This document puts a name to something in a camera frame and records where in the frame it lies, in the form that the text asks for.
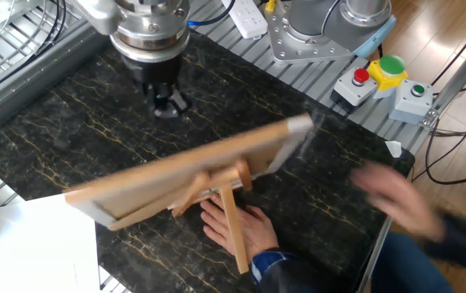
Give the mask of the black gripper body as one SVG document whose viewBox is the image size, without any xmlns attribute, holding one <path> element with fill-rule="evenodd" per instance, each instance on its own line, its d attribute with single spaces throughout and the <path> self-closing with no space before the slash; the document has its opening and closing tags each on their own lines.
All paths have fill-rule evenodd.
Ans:
<svg viewBox="0 0 466 293">
<path fill-rule="evenodd" d="M 169 84 L 178 82 L 178 75 L 182 66 L 180 55 L 159 63 L 145 63 L 121 56 L 124 65 L 128 68 L 130 75 L 137 82 L 143 84 Z"/>
</svg>

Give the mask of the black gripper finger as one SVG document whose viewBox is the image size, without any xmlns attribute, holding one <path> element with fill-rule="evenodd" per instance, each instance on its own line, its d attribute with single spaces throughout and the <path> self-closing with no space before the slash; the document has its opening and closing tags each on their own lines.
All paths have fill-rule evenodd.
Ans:
<svg viewBox="0 0 466 293">
<path fill-rule="evenodd" d="M 181 116 L 189 102 L 175 85 L 161 85 L 156 94 L 156 116 L 163 119 Z"/>
<path fill-rule="evenodd" d="M 152 116 L 156 116 L 156 89 L 151 83 L 143 83 L 144 104 Z"/>
</svg>

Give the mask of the person's left hand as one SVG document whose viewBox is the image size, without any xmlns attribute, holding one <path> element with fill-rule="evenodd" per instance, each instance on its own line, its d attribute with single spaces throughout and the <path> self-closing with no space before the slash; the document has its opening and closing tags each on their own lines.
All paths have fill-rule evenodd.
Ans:
<svg viewBox="0 0 466 293">
<path fill-rule="evenodd" d="M 211 200 L 202 201 L 200 206 L 203 209 L 200 217 L 204 222 L 204 233 L 232 254 L 233 240 L 221 198 L 215 195 Z M 247 205 L 245 209 L 237 207 L 236 211 L 248 262 L 263 251 L 279 247 L 273 225 L 260 208 Z"/>
</svg>

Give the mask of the person's right hand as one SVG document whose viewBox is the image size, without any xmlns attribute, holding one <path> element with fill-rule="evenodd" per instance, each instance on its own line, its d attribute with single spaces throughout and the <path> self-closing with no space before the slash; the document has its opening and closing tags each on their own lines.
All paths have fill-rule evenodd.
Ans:
<svg viewBox="0 0 466 293">
<path fill-rule="evenodd" d="M 350 174 L 351 181 L 367 193 L 367 201 L 408 232 L 441 242 L 446 233 L 444 223 L 416 188 L 394 169 L 366 162 Z"/>
</svg>

